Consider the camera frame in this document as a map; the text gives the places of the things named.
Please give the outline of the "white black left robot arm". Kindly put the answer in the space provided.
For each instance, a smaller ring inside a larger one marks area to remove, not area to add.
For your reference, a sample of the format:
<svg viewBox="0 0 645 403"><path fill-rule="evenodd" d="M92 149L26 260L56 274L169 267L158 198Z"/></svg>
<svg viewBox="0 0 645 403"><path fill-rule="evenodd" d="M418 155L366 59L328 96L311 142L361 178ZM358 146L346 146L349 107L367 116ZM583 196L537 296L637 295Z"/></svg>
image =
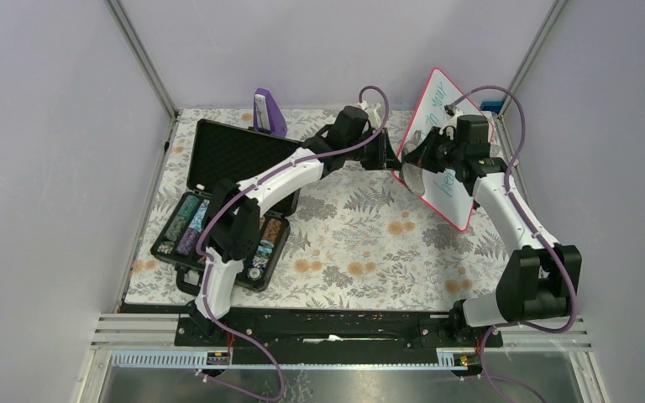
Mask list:
<svg viewBox="0 0 645 403"><path fill-rule="evenodd" d="M390 113L360 102L345 107L335 121L319 129L289 156L268 170L233 183L220 181L203 219L196 251L207 265L195 307L202 314L195 334L208 345L224 340L235 278L258 247L259 221L275 204L303 186L320 181L347 161L372 154L385 158L383 139ZM369 146L379 146L371 152Z"/></svg>

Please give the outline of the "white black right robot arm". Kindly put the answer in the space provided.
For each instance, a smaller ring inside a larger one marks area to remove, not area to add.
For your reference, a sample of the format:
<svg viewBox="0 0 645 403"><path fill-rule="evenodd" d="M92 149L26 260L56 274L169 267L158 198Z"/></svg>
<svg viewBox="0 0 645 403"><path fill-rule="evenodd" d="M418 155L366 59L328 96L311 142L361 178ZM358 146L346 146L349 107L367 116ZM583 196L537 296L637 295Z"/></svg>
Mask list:
<svg viewBox="0 0 645 403"><path fill-rule="evenodd" d="M485 210L509 254L495 291L455 304L448 335L461 346L476 340L481 327L540 329L541 319L565 317L564 332L578 315L580 251L562 245L532 215L506 162L491 156L488 131L486 117L457 114L401 149L401 176L410 191L424 193L424 173L451 171Z"/></svg>

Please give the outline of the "grey round scrubber pad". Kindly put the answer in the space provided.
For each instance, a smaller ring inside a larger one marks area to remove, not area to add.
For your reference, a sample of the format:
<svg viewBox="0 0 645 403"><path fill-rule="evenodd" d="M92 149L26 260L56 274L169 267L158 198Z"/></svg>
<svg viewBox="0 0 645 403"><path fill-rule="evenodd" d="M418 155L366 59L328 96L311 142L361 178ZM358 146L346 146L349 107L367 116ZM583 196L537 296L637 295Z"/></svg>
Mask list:
<svg viewBox="0 0 645 403"><path fill-rule="evenodd" d="M425 185L423 183L422 168L406 162L406 155L406 151L401 153L400 177L411 193L416 196L423 196L425 194Z"/></svg>

